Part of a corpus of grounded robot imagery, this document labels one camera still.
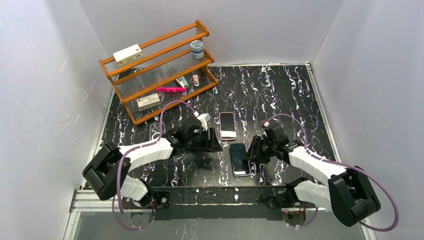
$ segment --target black marbled surface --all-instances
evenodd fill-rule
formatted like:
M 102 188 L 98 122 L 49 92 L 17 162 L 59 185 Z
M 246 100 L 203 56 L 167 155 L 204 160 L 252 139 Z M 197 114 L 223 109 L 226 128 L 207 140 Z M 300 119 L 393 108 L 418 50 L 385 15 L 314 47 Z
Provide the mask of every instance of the black marbled surface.
M 219 85 L 189 103 L 201 114 L 209 113 L 210 126 L 219 136 L 219 113 L 234 112 L 237 140 L 220 141 L 223 152 L 192 155 L 152 162 L 135 169 L 130 176 L 142 178 L 153 187 L 225 187 L 281 185 L 300 176 L 302 170 L 272 159 L 268 164 L 253 164 L 252 174 L 234 177 L 229 154 L 229 144 L 244 143 L 249 147 L 254 135 L 261 135 L 261 123 L 277 113 L 290 114 L 299 119 L 307 131 L 309 148 L 320 155 L 334 159 L 330 140 L 321 112 L 304 65 L 287 66 L 226 66 L 211 67 Z M 165 112 L 165 128 L 180 125 L 189 115 L 185 105 Z M 148 141 L 149 126 L 158 122 L 155 117 L 135 127 L 118 97 L 113 97 L 102 143 L 117 146 Z M 289 138 L 303 137 L 301 128 L 287 117 L 280 123 Z

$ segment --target smartphone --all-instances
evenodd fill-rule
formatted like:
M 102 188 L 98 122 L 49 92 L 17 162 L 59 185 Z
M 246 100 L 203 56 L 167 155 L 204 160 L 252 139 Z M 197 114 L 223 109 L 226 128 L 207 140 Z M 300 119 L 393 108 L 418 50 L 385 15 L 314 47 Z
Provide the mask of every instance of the smartphone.
M 236 121 L 234 120 L 233 112 L 219 113 L 219 135 L 221 140 L 224 141 L 237 138 Z
M 232 174 L 234 177 L 246 177 L 251 174 L 249 160 L 243 160 L 246 156 L 246 146 L 244 143 L 230 144 L 229 156 L 231 158 Z

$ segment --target round container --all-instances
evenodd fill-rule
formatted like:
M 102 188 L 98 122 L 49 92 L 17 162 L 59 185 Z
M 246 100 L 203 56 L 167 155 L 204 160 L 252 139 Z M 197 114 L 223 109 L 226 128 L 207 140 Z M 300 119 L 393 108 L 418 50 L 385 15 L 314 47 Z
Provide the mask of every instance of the round container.
M 191 57 L 194 59 L 203 58 L 203 42 L 200 40 L 192 41 L 190 44 L 191 47 Z

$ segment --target small box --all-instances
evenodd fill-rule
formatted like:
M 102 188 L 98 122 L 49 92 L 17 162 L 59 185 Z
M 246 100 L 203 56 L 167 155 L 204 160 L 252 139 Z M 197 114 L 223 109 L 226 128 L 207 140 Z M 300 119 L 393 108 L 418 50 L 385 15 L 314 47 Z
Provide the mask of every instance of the small box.
M 140 111 L 151 109 L 162 104 L 157 93 L 137 99 L 138 109 Z
M 118 66 L 121 67 L 143 57 L 143 52 L 138 44 L 134 44 L 130 47 L 115 52 L 113 57 L 115 57 Z

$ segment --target white wall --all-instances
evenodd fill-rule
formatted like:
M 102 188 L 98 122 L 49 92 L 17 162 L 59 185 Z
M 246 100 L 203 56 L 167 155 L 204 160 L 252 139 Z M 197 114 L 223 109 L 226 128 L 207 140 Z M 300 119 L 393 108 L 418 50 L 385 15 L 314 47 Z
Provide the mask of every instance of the white wall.
M 398 227 L 378 239 L 422 239 L 424 5 L 420 0 L 346 1 L 312 63 L 342 161 L 361 166 L 391 191 Z M 373 226 L 388 227 L 382 210 Z
M 77 0 L 2 0 L 0 233 L 63 238 L 110 82 Z
M 81 0 L 109 55 L 201 20 L 214 65 L 304 63 L 343 1 Z

